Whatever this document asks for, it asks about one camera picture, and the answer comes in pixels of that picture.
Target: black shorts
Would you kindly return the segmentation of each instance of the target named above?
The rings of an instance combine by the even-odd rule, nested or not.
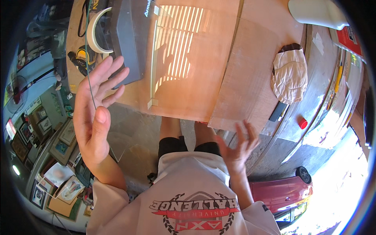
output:
[[[187,146],[185,145],[184,136],[179,136],[179,139],[174,137],[166,137],[160,140],[158,159],[161,158],[166,153],[174,152],[187,152]],[[221,156],[218,144],[216,142],[207,142],[197,146],[194,151],[196,152],[206,152],[213,153]]]

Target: tire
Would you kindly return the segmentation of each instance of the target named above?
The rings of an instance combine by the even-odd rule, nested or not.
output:
[[[305,167],[298,167],[295,176],[299,176],[306,184],[309,184],[312,181],[312,178]]]

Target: wooden workbench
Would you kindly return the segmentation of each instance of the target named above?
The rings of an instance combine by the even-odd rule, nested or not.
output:
[[[85,44],[77,36],[83,3],[73,4],[67,53]],[[147,67],[144,79],[126,85],[118,102],[147,114],[231,131],[236,121],[247,119],[260,132],[277,104],[270,88],[275,54],[302,37],[303,25],[290,15],[288,0],[157,3],[168,17],[158,20],[156,72],[150,74]],[[84,76],[68,57],[67,68],[70,90],[76,93]]]
[[[77,36],[83,3],[75,0],[73,4],[67,53],[85,44],[85,37]],[[239,1],[190,0],[184,6],[176,0],[157,3],[168,17],[158,19],[154,39],[156,73],[150,75],[147,61],[144,79],[126,85],[118,102],[148,114],[208,122],[222,83]],[[149,48],[152,42],[153,38],[149,39]],[[69,86],[75,93],[84,76],[68,57],[67,67]]]

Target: white cloth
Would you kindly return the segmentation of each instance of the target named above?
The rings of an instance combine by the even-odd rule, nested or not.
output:
[[[262,202],[240,210],[219,156],[168,153],[159,160],[159,170],[156,183],[131,203],[124,190],[96,179],[87,234],[280,235]]]
[[[303,49],[279,52],[273,65],[271,88],[278,100],[288,105],[301,101],[308,83]]]

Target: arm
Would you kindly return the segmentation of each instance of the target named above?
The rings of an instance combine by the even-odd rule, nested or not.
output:
[[[239,124],[235,124],[239,139],[236,149],[227,147],[223,139],[216,136],[221,155],[230,174],[231,189],[238,196],[238,203],[241,210],[254,203],[246,174],[245,162],[252,150],[259,144],[258,135],[251,124],[244,121],[244,125],[247,129],[249,139],[246,140],[244,138]]]
[[[110,155],[107,155],[101,164],[86,164],[86,166],[101,183],[127,190],[123,172]]]
[[[253,204],[253,196],[246,174],[246,170],[240,174],[230,175],[231,189],[238,195],[240,209],[243,210]]]
[[[115,77],[108,79],[123,62],[122,56],[114,61],[108,56],[89,74],[91,89],[88,78],[82,80],[76,95],[73,124],[82,159],[93,175],[102,183],[126,190],[124,175],[108,154],[107,142],[111,125],[111,115],[107,107],[123,94],[124,85],[114,94],[105,97],[108,90],[128,75],[129,68],[125,68]]]

